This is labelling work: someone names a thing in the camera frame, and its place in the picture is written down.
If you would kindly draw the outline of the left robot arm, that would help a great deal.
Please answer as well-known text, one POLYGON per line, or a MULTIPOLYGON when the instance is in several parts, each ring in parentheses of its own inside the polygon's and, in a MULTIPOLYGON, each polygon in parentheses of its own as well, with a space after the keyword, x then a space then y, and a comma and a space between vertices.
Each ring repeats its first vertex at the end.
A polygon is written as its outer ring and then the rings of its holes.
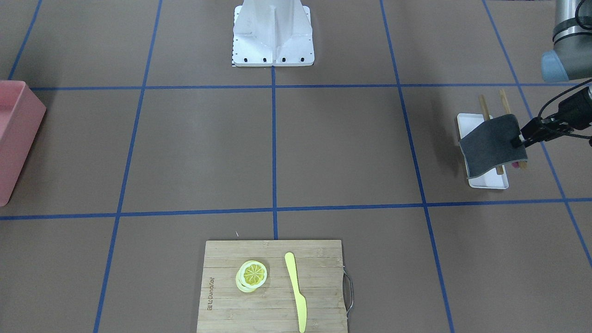
POLYGON ((580 80, 578 85, 552 97, 537 116, 521 128, 512 146, 527 148, 537 142, 569 136, 591 141, 590 136, 575 134, 591 126, 592 101, 592 7, 589 0, 557 0, 553 49, 541 57, 542 78, 547 83, 580 80))

